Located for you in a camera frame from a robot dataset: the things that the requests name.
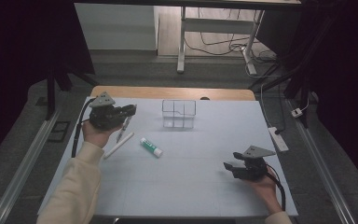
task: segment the transparent box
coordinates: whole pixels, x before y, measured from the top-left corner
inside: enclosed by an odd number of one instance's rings
[[[193,128],[196,102],[189,100],[163,100],[162,117],[166,128]]]

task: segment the beige sleeve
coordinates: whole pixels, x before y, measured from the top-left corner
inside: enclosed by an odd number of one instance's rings
[[[89,223],[101,184],[99,162],[103,150],[84,142],[66,164],[62,180],[48,199],[37,223]]]
[[[292,221],[286,212],[279,212],[267,217],[266,224],[292,224]]]

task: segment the human hand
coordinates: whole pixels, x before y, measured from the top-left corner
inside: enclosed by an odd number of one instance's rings
[[[111,129],[109,131],[101,131],[94,128],[94,126],[92,126],[92,124],[88,120],[86,120],[83,122],[83,126],[82,126],[83,138],[84,141],[90,142],[97,147],[103,148],[104,146],[106,146],[109,140],[109,136],[113,132],[120,130],[122,127],[123,124],[118,125],[116,128]]]
[[[276,175],[268,167],[268,172],[276,177]],[[267,206],[269,214],[272,215],[277,212],[281,212],[281,205],[278,203],[276,196],[276,185],[273,180],[268,176],[264,175],[261,179],[251,181],[244,180],[248,183],[255,191],[258,197],[263,200],[264,204]]]

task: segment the glue stick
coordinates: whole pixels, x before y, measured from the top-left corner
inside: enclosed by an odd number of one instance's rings
[[[155,154],[155,156],[160,157],[162,155],[161,149],[153,145],[153,143],[149,142],[147,139],[141,139],[141,145],[146,148],[151,153]]]

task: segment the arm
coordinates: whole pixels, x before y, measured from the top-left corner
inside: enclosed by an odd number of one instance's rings
[[[62,180],[42,210],[37,223],[89,223],[98,198],[101,182],[99,161],[102,148],[110,134],[120,129],[102,132],[86,121],[83,124],[85,142],[75,158],[66,164]]]
[[[270,168],[268,168],[268,172],[275,176]],[[287,213],[282,210],[281,205],[278,203],[275,183],[269,177],[265,175],[257,181],[246,180],[246,182],[255,190],[255,193],[268,209],[269,217],[266,219],[266,224],[292,223]]]

